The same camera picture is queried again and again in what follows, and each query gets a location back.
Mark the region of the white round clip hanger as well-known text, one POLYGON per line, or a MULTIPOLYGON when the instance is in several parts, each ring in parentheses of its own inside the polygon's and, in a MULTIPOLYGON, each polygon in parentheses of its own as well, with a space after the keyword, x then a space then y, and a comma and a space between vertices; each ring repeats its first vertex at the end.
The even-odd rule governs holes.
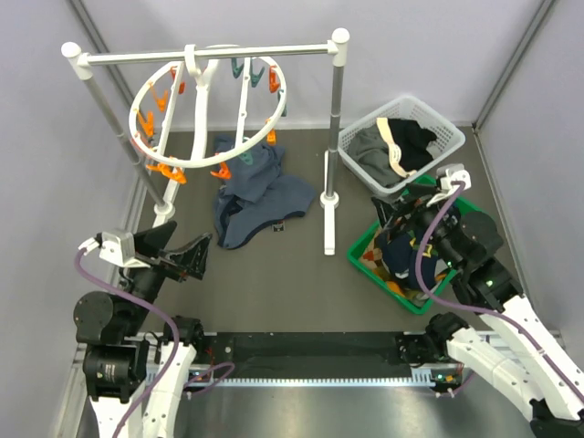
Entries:
POLYGON ((166 65, 159 68, 138 91, 130 107, 129 129, 130 139, 150 159, 173 168, 203 168, 225 162, 235 156, 248 151, 265 138, 276 126, 277 122, 284 116, 287 106, 287 83, 281 67, 273 59, 274 55, 288 55, 289 48, 285 46, 271 47, 238 47, 221 46, 198 49, 194 45, 187 45, 181 51, 174 52, 150 52, 128 57, 130 62, 150 63, 154 61, 164 61, 166 65), (244 60, 241 70, 241 93, 237 109, 236 133, 241 136, 245 130, 247 119, 247 101, 249 89, 252 88, 252 61, 258 59, 264 62, 270 71, 276 75, 279 84, 276 90, 279 101, 276 108, 267 119, 265 125, 248 139, 241 138, 235 141, 235 146, 227 151, 221 152, 214 157, 206 156, 206 144, 208 133, 208 106, 209 98, 216 70, 223 59, 242 58, 244 60), (170 96, 165 100, 163 119, 159 141, 151 146, 143 138, 145 126, 151 122, 150 118, 143 119, 140 115, 140 104, 147 92, 162 79, 165 73, 174 73, 170 96), (166 143, 170 135, 170 127, 176 110, 176 102, 179 97, 179 87, 184 74, 188 74, 195 81, 195 103, 194 103, 194 139, 191 157, 189 159, 178 159, 168 156, 166 143))

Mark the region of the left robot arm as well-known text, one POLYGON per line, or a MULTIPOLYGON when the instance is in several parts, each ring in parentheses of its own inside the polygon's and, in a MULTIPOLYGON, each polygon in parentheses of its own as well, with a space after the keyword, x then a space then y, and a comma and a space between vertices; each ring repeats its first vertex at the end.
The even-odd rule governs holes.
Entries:
POLYGON ((97 286, 78 300, 73 320, 101 437, 172 437, 190 368, 206 353, 199 319, 155 305, 166 280, 205 273, 212 235, 170 249, 176 227, 102 232, 78 249, 75 268, 97 286))

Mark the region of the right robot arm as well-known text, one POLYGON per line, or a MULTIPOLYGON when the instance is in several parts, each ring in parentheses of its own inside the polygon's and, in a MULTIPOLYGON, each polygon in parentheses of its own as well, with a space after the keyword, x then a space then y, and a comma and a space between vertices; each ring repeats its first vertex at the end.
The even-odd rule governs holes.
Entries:
POLYGON ((494 220, 450 194, 412 184, 392 202, 372 198, 383 264, 402 287, 449 307, 431 319, 425 347, 487 381, 526 418, 536 437, 583 434, 583 372, 541 323, 525 292, 496 259, 494 220))

